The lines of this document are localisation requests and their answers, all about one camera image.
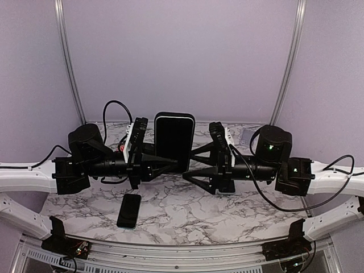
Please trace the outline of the black phone light-blue edge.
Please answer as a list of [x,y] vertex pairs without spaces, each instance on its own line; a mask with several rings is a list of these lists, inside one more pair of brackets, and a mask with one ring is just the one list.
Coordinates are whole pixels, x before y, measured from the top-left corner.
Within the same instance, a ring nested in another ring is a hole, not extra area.
[[220,192],[234,192],[235,191],[234,181],[220,184],[217,190],[219,190]]

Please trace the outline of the grey phone case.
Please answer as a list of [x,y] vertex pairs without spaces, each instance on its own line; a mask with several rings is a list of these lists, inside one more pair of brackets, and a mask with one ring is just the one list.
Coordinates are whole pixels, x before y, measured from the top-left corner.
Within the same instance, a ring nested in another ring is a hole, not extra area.
[[252,131],[250,129],[243,129],[240,140],[239,140],[240,145],[249,146],[254,133],[255,133],[255,131]]

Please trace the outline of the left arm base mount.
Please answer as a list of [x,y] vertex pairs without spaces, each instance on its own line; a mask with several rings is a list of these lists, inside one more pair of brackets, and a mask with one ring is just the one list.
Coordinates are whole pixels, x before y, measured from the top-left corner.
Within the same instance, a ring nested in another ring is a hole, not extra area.
[[54,216],[50,216],[49,219],[52,223],[51,236],[42,240],[41,248],[71,258],[86,260],[90,251],[90,242],[67,237],[62,220]]

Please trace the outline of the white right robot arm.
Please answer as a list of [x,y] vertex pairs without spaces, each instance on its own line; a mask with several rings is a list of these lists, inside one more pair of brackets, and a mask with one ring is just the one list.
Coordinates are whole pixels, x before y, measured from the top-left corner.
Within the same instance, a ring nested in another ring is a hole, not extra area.
[[363,169],[338,166],[344,155],[330,164],[309,158],[292,157],[292,135],[277,126],[264,125],[253,133],[257,146],[251,155],[242,155],[234,146],[228,128],[219,122],[209,125],[212,142],[191,152],[193,160],[206,164],[206,168],[183,173],[183,179],[212,195],[234,193],[236,180],[252,181],[259,195],[275,209],[285,212],[262,192],[258,182],[273,182],[275,190],[288,196],[306,196],[330,193],[327,200],[312,205],[321,207],[340,194],[351,198],[346,203],[313,218],[297,220],[289,227],[282,250],[295,254],[304,242],[313,242],[352,221],[363,219]]

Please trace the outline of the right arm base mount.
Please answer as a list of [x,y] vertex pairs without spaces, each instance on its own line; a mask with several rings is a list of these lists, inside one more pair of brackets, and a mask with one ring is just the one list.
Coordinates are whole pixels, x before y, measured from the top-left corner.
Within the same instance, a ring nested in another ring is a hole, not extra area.
[[286,239],[262,244],[262,254],[266,261],[288,258],[311,251],[311,243],[304,238],[303,223],[305,219],[290,224]]

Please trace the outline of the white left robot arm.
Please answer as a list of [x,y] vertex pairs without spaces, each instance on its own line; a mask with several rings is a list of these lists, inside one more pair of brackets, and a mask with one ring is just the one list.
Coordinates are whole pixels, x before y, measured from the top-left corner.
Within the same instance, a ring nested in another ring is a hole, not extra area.
[[123,151],[104,144],[100,130],[93,123],[69,133],[70,156],[45,159],[21,166],[1,165],[1,217],[27,233],[49,243],[60,253],[72,248],[65,235],[62,220],[37,214],[7,196],[8,192],[45,192],[73,195],[90,187],[92,177],[127,177],[132,189],[151,181],[177,165],[177,161],[153,155],[144,150],[146,119],[130,126]]

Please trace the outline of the light blue phone case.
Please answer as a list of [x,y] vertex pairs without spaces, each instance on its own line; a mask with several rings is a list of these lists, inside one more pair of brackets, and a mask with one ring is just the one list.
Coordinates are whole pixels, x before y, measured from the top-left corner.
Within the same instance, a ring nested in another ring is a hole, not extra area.
[[216,190],[216,194],[217,195],[234,195],[235,194],[235,191],[234,192],[220,192],[219,190]]

